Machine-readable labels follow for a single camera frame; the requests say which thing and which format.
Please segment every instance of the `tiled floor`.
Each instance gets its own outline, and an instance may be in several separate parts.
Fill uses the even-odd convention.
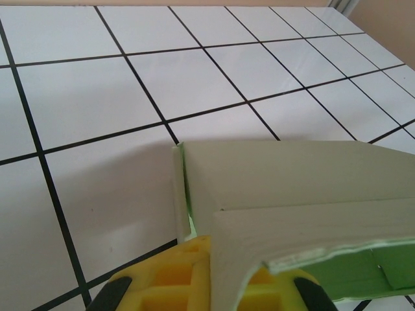
[[[179,141],[415,154],[415,72],[330,8],[4,6],[0,20],[1,310],[82,310],[173,246]]]

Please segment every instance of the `tile grid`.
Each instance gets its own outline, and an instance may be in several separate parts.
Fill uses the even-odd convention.
[[[327,27],[329,27],[334,33],[336,33],[336,34],[338,34],[334,29],[332,29],[327,23],[325,23],[323,20],[321,20],[316,14],[314,14],[313,12],[311,12],[307,7],[304,7],[307,11],[309,11],[313,16],[315,16],[316,18],[318,18],[323,24],[325,24]],[[378,68],[378,69],[380,69],[379,68],[379,66],[377,66],[374,62],[372,62],[368,57],[366,57],[366,55],[364,55],[361,51],[359,51],[358,49],[356,49],[348,40],[345,40],[344,38],[343,38],[343,36],[342,35],[340,35],[340,38],[342,38],[342,40],[343,41],[345,41],[348,45],[350,45],[353,49],[355,49],[360,55],[362,55],[364,58],[366,58],[373,66],[375,66],[376,68]],[[402,87],[399,83],[397,83],[394,79],[392,79],[392,78],[390,78],[388,75],[386,75],[389,79],[391,79],[391,81],[393,81],[396,85],[398,85],[402,90],[404,90],[406,93],[408,93],[412,98],[414,98],[415,99],[415,96],[414,95],[412,95],[411,93],[409,93],[404,87]],[[353,83],[354,84],[354,86],[356,86],[363,94],[365,94],[374,104],[376,104],[376,106],[378,106],[380,109],[382,109],[382,111],[383,112],[385,112],[390,118],[392,118],[396,123],[398,123],[398,121],[397,120],[395,120],[395,118],[393,118],[389,113],[387,113],[380,105],[378,105],[377,104],[377,102],[376,101],[374,101],[369,95],[367,95],[366,94],[366,92],[364,92],[350,77],[348,78],[348,80],[351,82],[351,83]],[[405,126],[406,125],[404,125],[403,127],[402,127],[402,129],[406,132],[406,133],[408,133],[413,139],[415,139],[415,136],[413,136],[410,132],[408,132],[406,129],[405,129]],[[383,138],[385,138],[386,136],[388,136],[388,135],[382,135],[382,136],[380,136],[380,137],[377,137],[377,138],[375,138],[375,139],[373,139],[373,140],[371,140],[369,143],[371,143],[371,144],[373,144],[373,143],[376,143],[377,141],[380,141],[381,139],[383,139]]]
[[[258,38],[257,37],[255,37],[251,32],[250,32],[250,30],[247,28],[247,27],[245,27],[242,23],[241,23],[241,21],[239,21],[226,7],[225,7],[225,9],[226,10],[228,10],[228,12],[234,17],[234,18],[236,18],[237,20],[238,20],[238,22],[248,31],[248,32],[250,32],[253,36],[254,36],[254,38],[257,40],[257,42],[253,42],[253,43],[234,43],[234,44],[227,44],[227,45],[215,45],[215,46],[211,46],[211,47],[222,47],[222,46],[232,46],[232,45],[244,45],[244,44],[261,44],[299,83],[300,83],[300,85],[302,85],[302,88],[300,88],[300,89],[295,89],[295,90],[292,90],[292,91],[288,91],[288,92],[283,92],[283,93],[278,93],[278,94],[275,94],[275,95],[269,95],[269,96],[266,96],[266,97],[261,97],[261,98],[255,98],[255,99],[253,99],[253,100],[247,100],[246,99],[246,97],[238,90],[238,88],[236,87],[236,85],[231,81],[231,79],[226,75],[226,73],[220,68],[220,66],[217,64],[217,62],[209,55],[209,53],[207,52],[207,48],[208,48],[208,46],[202,46],[201,44],[200,44],[200,42],[194,37],[194,35],[190,32],[190,30],[185,26],[185,24],[182,22],[182,20],[175,14],[175,12],[173,11],[173,9],[172,8],[169,8],[170,10],[171,10],[171,12],[178,18],[178,20],[179,20],[179,22],[187,29],[187,31],[190,33],[190,35],[192,35],[192,37],[195,39],[195,41],[199,44],[199,47],[191,47],[191,48],[184,48],[184,49],[173,49],[173,50],[164,50],[164,51],[152,51],[152,52],[140,52],[140,53],[130,53],[130,54],[128,54],[128,53],[125,53],[124,52],[124,50],[122,49],[122,47],[121,47],[121,45],[119,44],[119,42],[117,41],[117,38],[115,37],[115,35],[113,34],[113,32],[111,31],[111,29],[110,29],[110,27],[108,26],[108,24],[107,24],[107,22],[105,21],[105,19],[103,18],[103,16],[102,16],[102,14],[99,12],[99,9],[97,8],[97,7],[95,7],[95,10],[97,11],[97,13],[98,13],[98,15],[99,15],[99,17],[101,18],[101,20],[102,20],[102,22],[104,23],[104,25],[105,25],[105,27],[107,28],[107,30],[108,30],[108,32],[110,33],[110,35],[111,35],[111,37],[113,38],[113,40],[114,40],[114,42],[116,43],[116,45],[117,45],[117,47],[119,48],[119,50],[120,50],[120,52],[121,52],[121,54],[115,54],[115,55],[106,55],[106,56],[96,56],[96,57],[91,57],[91,58],[77,58],[77,59],[72,59],[72,60],[58,60],[58,61],[50,61],[50,62],[36,62],[36,63],[22,63],[22,64],[15,64],[14,63],[14,60],[13,60],[13,56],[12,56],[12,53],[11,53],[11,50],[10,50],[10,47],[8,46],[8,42],[7,42],[7,40],[6,40],[6,34],[5,34],[5,32],[4,32],[4,29],[3,29],[3,26],[2,26],[2,24],[1,24],[1,21],[0,21],[0,35],[1,35],[1,37],[2,37],[2,39],[3,39],[3,43],[4,43],[4,46],[5,46],[5,49],[6,49],[6,53],[7,53],[7,56],[8,56],[8,59],[9,59],[9,62],[10,62],[10,65],[2,65],[2,66],[0,66],[1,68],[7,68],[7,67],[9,67],[9,68],[11,68],[11,70],[12,70],[12,72],[13,72],[13,75],[14,75],[14,78],[15,78],[15,82],[16,82],[16,84],[18,85],[18,91],[19,91],[19,95],[20,95],[20,97],[21,97],[21,101],[22,101],[22,104],[23,104],[23,107],[25,108],[25,114],[26,114],[26,116],[27,116],[27,120],[28,120],[28,123],[29,123],[29,125],[30,125],[30,132],[31,132],[31,134],[32,134],[32,137],[33,137],[33,139],[34,139],[34,142],[35,142],[35,145],[36,145],[36,153],[32,153],[32,154],[27,154],[27,155],[22,155],[22,156],[19,156],[19,157],[14,157],[14,158],[12,158],[12,159],[6,159],[6,160],[2,160],[2,161],[0,161],[0,165],[4,165],[4,164],[8,164],[8,163],[12,163],[12,162],[16,162],[16,161],[21,161],[21,160],[24,160],[24,159],[29,159],[29,158],[32,158],[32,157],[36,157],[36,156],[38,156],[39,158],[40,158],[40,162],[41,162],[41,167],[42,167],[42,170],[43,170],[43,173],[44,173],[44,176],[45,176],[45,179],[46,179],[46,181],[47,181],[47,185],[48,185],[48,188],[49,188],[49,192],[50,192],[50,194],[51,194],[51,197],[52,197],[52,199],[53,199],[53,204],[54,204],[54,208],[55,208],[55,211],[56,211],[56,215],[57,215],[57,217],[58,217],[58,220],[59,220],[59,224],[60,224],[60,227],[61,227],[61,230],[62,230],[62,234],[63,234],[63,236],[64,236],[64,239],[65,239],[65,244],[66,244],[66,247],[67,247],[67,249],[68,249],[68,252],[69,252],[69,256],[71,257],[71,263],[72,263],[72,265],[73,265],[73,269],[74,269],[74,272],[75,272],[75,275],[77,276],[77,281],[78,281],[78,285],[79,285],[79,287],[78,288],[75,288],[74,290],[71,290],[70,292],[67,292],[67,293],[65,293],[64,295],[61,295],[60,297],[58,297],[58,298],[56,298],[56,299],[53,299],[52,301],[49,301],[48,303],[46,303],[46,304],[44,304],[44,305],[42,305],[42,306],[40,306],[40,307],[38,307],[37,309],[35,309],[35,310],[50,310],[50,308],[52,308],[52,307],[54,307],[54,306],[56,306],[56,305],[59,305],[60,303],[63,303],[63,302],[65,302],[65,301],[67,301],[67,300],[69,300],[70,298],[73,298],[73,297],[75,297],[76,295],[78,295],[78,294],[82,294],[82,298],[83,298],[83,300],[84,300],[84,304],[85,305],[88,305],[89,304],[89,302],[90,302],[90,296],[89,296],[89,292],[88,292],[88,289],[90,289],[90,288],[92,288],[92,287],[94,287],[94,286],[96,286],[96,285],[98,285],[98,284],[100,284],[101,282],[104,282],[104,281],[106,281],[110,276],[111,276],[111,274],[113,274],[114,272],[116,272],[116,271],[119,271],[119,270],[121,270],[121,269],[123,269],[123,268],[125,268],[125,267],[127,267],[127,266],[129,266],[129,265],[131,265],[131,264],[134,264],[134,263],[136,263],[136,262],[139,262],[139,261],[142,261],[142,260],[144,260],[144,259],[146,259],[146,258],[148,258],[148,257],[150,257],[150,256],[152,256],[152,255],[155,255],[155,254],[157,254],[157,253],[159,253],[160,251],[163,251],[164,249],[167,249],[167,248],[169,248],[169,247],[172,247],[173,245],[175,245],[176,244],[176,241],[175,240],[173,240],[173,241],[171,241],[171,242],[169,242],[169,243],[167,243],[167,244],[165,244],[165,245],[163,245],[163,246],[160,246],[159,248],[157,248],[157,249],[155,249],[155,250],[153,250],[153,251],[151,251],[151,252],[149,252],[149,253],[147,253],[147,254],[144,254],[144,255],[142,255],[142,256],[140,256],[140,257],[138,257],[137,259],[134,259],[133,261],[131,261],[131,262],[129,262],[129,263],[126,263],[126,264],[124,264],[124,265],[122,265],[122,266],[120,266],[120,267],[118,267],[118,268],[116,268],[116,269],[114,269],[114,270],[112,270],[112,271],[110,271],[110,272],[108,272],[108,273],[105,273],[104,275],[101,275],[100,277],[97,277],[96,279],[93,279],[92,281],[89,281],[88,283],[85,281],[85,278],[84,278],[84,276],[83,276],[83,273],[82,273],[82,269],[81,269],[81,267],[80,267],[80,264],[79,264],[79,260],[78,260],[78,257],[77,257],[77,254],[76,254],[76,251],[75,251],[75,247],[74,247],[74,245],[73,245],[73,242],[72,242],[72,239],[71,239],[71,235],[70,235],[70,232],[69,232],[69,228],[67,227],[67,224],[66,224],[66,220],[65,220],[65,217],[64,217],[64,214],[63,214],[63,211],[62,211],[62,207],[60,206],[60,202],[59,202],[59,199],[58,199],[58,196],[57,196],[57,193],[56,193],[56,189],[55,189],[55,187],[54,187],[54,184],[53,184],[53,180],[52,180],[52,177],[51,177],[51,173],[50,173],[50,171],[49,171],[49,167],[47,166],[47,163],[46,163],[46,160],[45,160],[45,154],[49,154],[49,153],[52,153],[52,152],[57,152],[57,151],[61,151],[61,150],[65,150],[65,149],[68,149],[68,148],[73,148],[73,147],[75,147],[75,146],[80,146],[80,145],[83,145],[83,144],[88,144],[88,143],[92,143],[92,142],[95,142],[95,141],[100,141],[100,140],[103,140],[103,139],[107,139],[107,138],[111,138],[111,137],[115,137],[115,136],[119,136],[119,135],[124,135],[124,134],[126,134],[126,133],[132,133],[132,132],[136,132],[136,131],[139,131],[139,130],[144,130],[144,129],[146,129],[146,128],[151,128],[151,127],[155,127],[155,126],[159,126],[159,125],[164,125],[165,127],[166,127],[166,129],[168,130],[168,132],[170,133],[170,135],[171,135],[171,137],[172,137],[172,140],[175,142],[175,143],[178,143],[178,140],[177,140],[177,138],[176,138],[176,136],[175,136],[175,134],[173,133],[173,131],[170,129],[170,126],[169,126],[169,123],[171,123],[171,122],[175,122],[175,121],[179,121],[179,120],[184,120],[184,119],[188,119],[188,118],[191,118],[191,117],[195,117],[195,116],[198,116],[198,115],[203,115],[203,114],[207,114],[207,113],[213,113],[213,112],[216,112],[216,111],[220,111],[220,110],[223,110],[223,109],[230,109],[230,108],[233,108],[233,107],[236,107],[236,106],[241,106],[241,105],[244,105],[244,104],[247,104],[247,105],[249,105],[249,107],[252,109],[252,111],[259,117],[259,119],[261,120],[261,122],[268,128],[268,130],[272,133],[272,135],[276,138],[276,139],[279,139],[278,137],[277,137],[277,135],[270,129],[270,127],[266,124],[266,122],[261,118],[261,116],[258,114],[258,112],[256,112],[256,110],[254,109],[254,107],[251,105],[251,103],[252,102],[257,102],[257,101],[260,101],[260,100],[263,100],[263,99],[266,99],[266,98],[272,98],[272,97],[276,97],[276,96],[280,96],[280,95],[284,95],[284,94],[287,94],[287,93],[293,93],[293,92],[297,92],[297,91],[301,91],[301,90],[307,90],[307,92],[330,114],[330,116],[332,116],[332,114],[308,91],[308,89],[309,88],[312,88],[312,87],[317,87],[317,86],[321,86],[321,85],[324,85],[324,84],[330,84],[330,83],[334,83],[334,82],[338,82],[338,81],[341,81],[341,80],[350,80],[351,78],[353,78],[353,77],[356,77],[356,76],[362,76],[362,75],[368,75],[368,74],[370,74],[370,73],[375,73],[375,72],[379,72],[379,71],[383,71],[383,70],[385,70],[385,69],[390,69],[390,68],[395,68],[395,67],[400,67],[400,66],[402,66],[402,65],[404,65],[404,64],[400,64],[400,65],[395,65],[395,66],[391,66],[391,67],[388,67],[388,68],[384,68],[384,69],[380,69],[378,66],[376,66],[379,70],[376,70],[376,71],[371,71],[371,72],[369,72],[369,73],[363,73],[363,74],[359,74],[359,75],[355,75],[355,76],[349,76],[349,77],[345,77],[345,78],[341,78],[341,79],[338,79],[338,80],[335,80],[335,81],[329,81],[329,82],[324,82],[324,83],[322,83],[322,84],[317,84],[317,85],[314,85],[314,86],[309,86],[309,87],[305,87],[300,81],[298,81],[298,79],[264,46],[264,43],[267,43],[267,42],[274,42],[274,41],[288,41],[288,40],[302,40],[302,39],[306,39],[306,41],[307,41],[307,39],[311,39],[311,38],[317,38],[317,37],[309,37],[309,38],[304,38],[304,37],[301,37],[301,38],[295,38],[295,39],[287,39],[287,40],[269,40],[269,41],[259,41],[258,40]],[[338,35],[338,34],[336,34],[336,35],[329,35],[329,36],[326,36],[326,37],[330,37],[330,36],[340,36],[340,35]],[[240,96],[242,96],[242,98],[244,99],[244,101],[243,102],[240,102],[240,103],[236,103],[236,104],[232,104],[232,105],[227,105],[227,106],[224,106],[224,107],[220,107],[220,108],[215,108],[215,109],[209,109],[209,110],[206,110],[206,111],[202,111],[202,112],[198,112],[198,113],[194,113],[194,114],[190,114],[190,115],[186,115],[186,116],[182,116],[182,117],[177,117],[177,118],[173,118],[173,119],[170,119],[170,120],[166,120],[165,118],[164,118],[164,116],[161,114],[161,111],[160,111],[160,109],[157,107],[157,105],[156,105],[156,103],[155,103],[155,101],[152,99],[152,97],[151,97],[151,95],[150,95],[150,93],[148,92],[148,90],[147,90],[147,88],[145,87],[145,85],[144,85],[144,83],[143,83],[143,81],[141,80],[141,78],[139,77],[139,75],[137,74],[137,72],[136,72],[136,70],[134,69],[134,67],[132,66],[132,64],[130,63],[130,61],[129,61],[129,59],[128,59],[128,56],[132,56],[132,55],[138,55],[138,54],[152,54],[152,53],[159,53],[159,52],[172,52],[172,51],[184,51],[184,50],[191,50],[191,49],[202,49],[207,55],[208,55],[208,57],[212,60],[212,62],[217,66],[217,68],[221,71],[221,73],[226,77],[226,79],[231,83],[231,85],[235,88],[235,90],[240,94]],[[146,126],[141,126],[141,127],[137,127],[137,128],[133,128],[133,129],[129,129],[129,130],[125,130],[125,131],[121,131],[121,132],[117,132],[117,133],[112,133],[112,134],[108,134],[108,135],[103,135],[103,136],[100,136],[100,137],[96,137],[96,138],[93,138],[93,139],[88,139],[88,140],[85,140],[85,141],[81,141],[81,142],[77,142],[77,143],[73,143],[73,144],[67,144],[67,145],[65,145],[65,146],[60,146],[60,147],[56,147],[56,148],[52,148],[52,149],[49,149],[49,150],[43,150],[42,149],[42,145],[41,145],[41,143],[40,143],[40,140],[39,140],[39,136],[38,136],[38,133],[37,133],[37,131],[36,131],[36,128],[35,128],[35,126],[34,126],[34,122],[33,122],[33,118],[32,118],[32,116],[31,116],[31,113],[30,113],[30,109],[29,109],[29,105],[28,105],[28,103],[27,103],[27,99],[26,99],[26,97],[25,97],[25,94],[24,94],[24,90],[23,90],[23,86],[21,85],[21,82],[20,82],[20,79],[19,79],[19,75],[18,75],[18,71],[17,71],[17,67],[23,67],[23,66],[28,66],[28,65],[40,65],[40,64],[47,64],[47,63],[59,63],[59,62],[73,62],[73,61],[79,61],[79,60],[92,60],[92,59],[98,59],[98,58],[113,58],[113,57],[124,57],[125,58],[125,60],[127,61],[127,64],[129,65],[129,67],[131,68],[131,70],[133,71],[133,73],[134,73],[134,75],[136,76],[136,78],[137,78],[137,81],[139,82],[139,84],[140,84],[140,86],[144,89],[144,91],[145,91],[145,93],[146,93],[146,95],[147,95],[147,97],[149,98],[149,100],[151,101],[151,103],[152,103],[152,105],[153,105],[153,107],[154,107],[154,109],[156,110],[156,112],[158,113],[158,115],[159,115],[159,117],[160,117],[160,119],[161,119],[161,122],[157,122],[157,123],[153,123],[153,124],[149,124],[149,125],[146,125]],[[407,125],[409,125],[409,124],[412,124],[413,122],[415,122],[415,119],[414,120],[412,120],[412,121],[409,121],[409,122],[407,122],[407,123],[405,123],[405,124],[402,124],[402,125],[400,125],[400,126],[398,126],[396,129],[394,129],[394,130],[392,130],[392,131],[390,131],[390,132],[388,132],[388,133],[386,133],[386,134],[384,134],[384,135],[382,135],[381,136],[381,138],[384,138],[384,137],[386,137],[386,136],[388,136],[388,135],[390,135],[391,133],[394,133],[394,132],[396,132],[396,131],[398,131],[398,130],[400,130],[400,129],[402,129],[402,128],[404,128],[405,126],[407,126]],[[341,125],[349,134],[350,134],[350,132],[343,126],[343,125]],[[358,310],[363,310],[364,309],[364,307],[369,303],[370,301],[363,301],[356,309],[355,309],[355,311],[358,311]]]
[[[25,91],[23,90],[23,85],[19,77],[18,69],[14,63],[12,50],[10,49],[10,46],[8,44],[6,33],[5,33],[5,30],[3,28],[3,24],[1,23],[1,21],[0,21],[0,36],[3,41],[3,45],[5,47],[6,55],[8,58],[8,62],[10,64],[10,68],[12,70],[14,81],[18,88],[19,97],[23,105],[23,109],[25,112],[27,122],[29,124],[29,129],[30,129],[30,133],[32,135],[33,141],[34,141],[34,145],[36,147],[36,153],[39,158],[41,169],[43,171],[43,175],[46,180],[47,188],[49,190],[49,194],[52,199],[53,207],[56,213],[56,217],[58,219],[58,223],[60,226],[60,230],[62,232],[62,236],[64,238],[65,246],[67,248],[68,255],[71,261],[71,265],[72,265],[75,277],[77,279],[78,287],[80,288],[80,291],[81,291],[82,300],[84,301],[85,305],[88,305],[91,302],[91,296],[89,295],[89,292],[86,290],[87,288],[86,288],[85,276],[80,266],[77,251],[75,249],[75,245],[73,243],[71,233],[69,232],[69,228],[68,228],[68,225],[65,219],[65,215],[62,210],[62,206],[60,205],[58,193],[53,183],[51,171],[49,170],[48,164],[46,162],[45,153],[43,152],[42,144],[40,142],[40,138],[39,138],[38,132],[34,124],[32,113],[30,112],[29,103],[27,102]]]

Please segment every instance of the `yellow and black object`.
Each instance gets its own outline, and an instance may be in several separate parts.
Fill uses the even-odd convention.
[[[113,275],[86,310],[210,311],[209,258],[208,236],[177,245]],[[317,280],[303,270],[271,275],[260,268],[237,311],[337,309]]]

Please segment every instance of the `black rubber part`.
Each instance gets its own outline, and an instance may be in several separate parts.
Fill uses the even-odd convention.
[[[295,278],[294,284],[308,311],[337,311],[335,304],[320,285],[303,277]]]
[[[130,277],[120,277],[106,283],[86,311],[115,311],[131,282]]]

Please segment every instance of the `yellow object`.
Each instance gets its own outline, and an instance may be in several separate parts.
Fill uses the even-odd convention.
[[[116,311],[210,311],[210,237],[199,236],[124,269],[109,280],[132,282]],[[266,268],[250,279],[238,311],[307,311],[294,284],[302,270],[277,276]]]

